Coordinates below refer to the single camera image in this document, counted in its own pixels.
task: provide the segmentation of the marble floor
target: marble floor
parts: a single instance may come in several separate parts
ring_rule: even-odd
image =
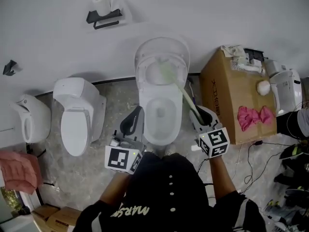
[[[201,104],[198,77],[193,76],[192,78],[196,102]],[[99,140],[93,142],[80,157],[71,156],[63,146],[60,135],[62,105],[55,101],[51,94],[39,97],[52,111],[50,135],[41,143],[31,145],[37,155],[44,149],[47,151],[39,158],[39,163],[44,181],[53,183],[55,186],[42,185],[39,188],[45,203],[83,210],[98,200],[114,175],[113,171],[104,168],[105,145],[110,141],[112,127],[116,119],[139,103],[138,89],[135,80],[102,84],[98,85],[97,88],[100,94],[107,98],[104,127]],[[190,93],[188,85],[186,85],[186,90]],[[199,151],[191,151],[191,145],[195,144],[195,131],[188,112],[189,106],[184,102],[182,126],[175,145],[178,153],[186,156],[198,169],[206,155]],[[264,142],[291,145],[295,143],[295,140],[277,134],[264,139]],[[234,177],[233,182],[239,191],[244,191],[248,186],[244,183],[244,178],[251,173],[247,162],[250,145],[249,143],[231,145],[229,151],[223,157],[228,172],[231,177]],[[284,148],[281,145],[266,144],[251,147],[249,160],[253,167],[253,179],[261,174],[269,157],[283,151]],[[286,186],[273,182],[273,178],[280,171],[281,161],[279,161],[279,156],[272,157],[262,176],[246,191],[246,196],[255,201],[261,209],[270,199],[278,200],[283,204],[283,193]],[[208,162],[204,162],[199,176],[203,182],[212,182]],[[210,197],[210,205],[214,205],[212,186],[207,187],[207,193]],[[267,230],[271,231],[273,221],[267,217],[264,218],[267,223]]]

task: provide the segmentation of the toilet paper holder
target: toilet paper holder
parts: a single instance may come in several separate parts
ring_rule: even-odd
[[[99,16],[97,11],[94,10],[94,11],[89,11],[86,21],[87,21],[88,24],[93,23],[93,28],[95,30],[97,30],[97,29],[117,25],[117,24],[119,24],[119,20],[114,21],[114,22],[110,22],[110,23],[106,23],[106,24],[103,24],[103,25],[100,25],[100,26],[97,26],[97,22],[107,20],[107,19],[111,19],[111,18],[120,17],[120,16],[122,16],[120,9],[116,9],[116,10],[110,12],[109,14],[107,14],[105,16]]]

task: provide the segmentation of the pink cloth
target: pink cloth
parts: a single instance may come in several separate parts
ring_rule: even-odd
[[[5,188],[33,194],[35,189],[43,184],[38,159],[35,156],[0,151],[0,166]]]
[[[259,121],[269,125],[271,124],[273,118],[274,115],[267,106],[263,106],[260,113],[258,113],[255,109],[241,106],[239,107],[237,116],[242,131],[247,130],[250,126],[257,124]]]

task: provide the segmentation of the toilet tank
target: toilet tank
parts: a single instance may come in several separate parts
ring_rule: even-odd
[[[99,91],[90,82],[80,77],[69,77],[58,80],[54,87],[53,97],[66,109],[96,105]]]

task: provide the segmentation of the toilet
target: toilet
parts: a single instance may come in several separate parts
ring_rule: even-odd
[[[43,102],[31,95],[22,95],[9,106],[18,112],[23,138],[26,143],[38,143],[48,137],[51,127],[51,111]]]
[[[58,80],[53,96],[64,107],[60,128],[63,145],[72,156],[80,156],[102,133],[106,98],[80,77]]]
[[[276,103],[276,116],[298,111],[302,107],[302,90],[299,74],[294,69],[270,60],[266,64],[270,86]]]
[[[158,61],[168,61],[179,83],[185,86],[190,54],[183,39],[156,37],[141,44],[135,54],[140,106],[144,109],[144,137],[153,145],[171,144],[177,137],[183,94],[162,76]]]

